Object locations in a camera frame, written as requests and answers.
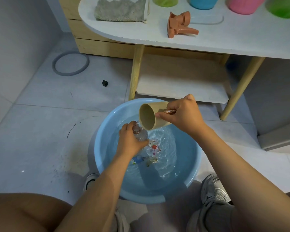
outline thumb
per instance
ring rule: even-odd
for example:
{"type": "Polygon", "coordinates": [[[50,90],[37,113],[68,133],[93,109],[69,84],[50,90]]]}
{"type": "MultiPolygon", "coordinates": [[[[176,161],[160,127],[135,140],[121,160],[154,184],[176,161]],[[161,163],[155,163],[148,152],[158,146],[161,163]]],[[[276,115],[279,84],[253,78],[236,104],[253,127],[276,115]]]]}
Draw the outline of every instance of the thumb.
{"type": "Polygon", "coordinates": [[[145,140],[145,141],[139,141],[139,148],[142,149],[144,148],[145,146],[148,146],[149,144],[149,140],[145,140]]]}
{"type": "Polygon", "coordinates": [[[161,118],[167,122],[170,122],[170,123],[173,123],[173,120],[174,120],[174,116],[173,115],[170,115],[170,114],[167,114],[167,113],[164,113],[164,112],[157,112],[155,114],[155,117],[157,118],[161,118]]]}

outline pink bottle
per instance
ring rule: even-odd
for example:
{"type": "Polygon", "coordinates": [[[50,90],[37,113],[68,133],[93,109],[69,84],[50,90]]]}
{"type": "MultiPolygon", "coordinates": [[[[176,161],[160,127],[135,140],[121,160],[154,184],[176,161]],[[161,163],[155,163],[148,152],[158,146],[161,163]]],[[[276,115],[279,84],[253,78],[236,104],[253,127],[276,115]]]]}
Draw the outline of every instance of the pink bottle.
{"type": "Polygon", "coordinates": [[[229,0],[231,11],[241,14],[250,15],[254,13],[265,0],[229,0]]]}

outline orange spray trigger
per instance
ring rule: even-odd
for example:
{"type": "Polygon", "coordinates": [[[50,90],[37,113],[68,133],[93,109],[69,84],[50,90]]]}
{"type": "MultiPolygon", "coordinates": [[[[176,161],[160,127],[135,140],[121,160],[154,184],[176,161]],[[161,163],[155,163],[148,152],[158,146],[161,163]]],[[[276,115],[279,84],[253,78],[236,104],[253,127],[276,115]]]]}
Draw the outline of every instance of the orange spray trigger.
{"type": "Polygon", "coordinates": [[[172,12],[170,12],[170,17],[167,24],[168,37],[173,38],[179,33],[198,35],[198,30],[187,27],[190,23],[190,19],[191,17],[189,11],[183,12],[180,15],[174,15],[172,12]]]}

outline hand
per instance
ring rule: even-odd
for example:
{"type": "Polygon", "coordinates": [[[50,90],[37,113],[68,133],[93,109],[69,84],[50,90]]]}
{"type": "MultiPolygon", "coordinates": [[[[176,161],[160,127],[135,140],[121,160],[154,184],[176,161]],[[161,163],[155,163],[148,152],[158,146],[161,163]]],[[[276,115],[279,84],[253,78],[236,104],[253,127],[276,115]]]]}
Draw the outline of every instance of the hand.
{"type": "Polygon", "coordinates": [[[132,127],[136,125],[135,121],[124,124],[119,131],[119,141],[117,145],[117,155],[125,155],[131,160],[142,148],[148,145],[148,140],[140,142],[133,134],[132,127]]]}
{"type": "Polygon", "coordinates": [[[176,113],[170,115],[164,112],[157,112],[155,116],[174,124],[190,136],[200,130],[201,127],[206,126],[192,94],[188,94],[182,99],[169,102],[167,109],[175,109],[176,113]]]}

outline beige cup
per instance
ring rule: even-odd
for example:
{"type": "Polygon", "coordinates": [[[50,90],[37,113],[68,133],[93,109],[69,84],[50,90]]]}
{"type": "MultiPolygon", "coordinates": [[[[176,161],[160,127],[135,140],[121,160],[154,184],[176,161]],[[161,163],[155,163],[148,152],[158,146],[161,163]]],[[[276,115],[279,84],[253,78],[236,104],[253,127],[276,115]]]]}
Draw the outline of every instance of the beige cup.
{"type": "Polygon", "coordinates": [[[146,130],[157,129],[171,124],[161,118],[156,118],[156,112],[166,111],[168,102],[145,103],[140,107],[139,118],[140,124],[146,130]]]}

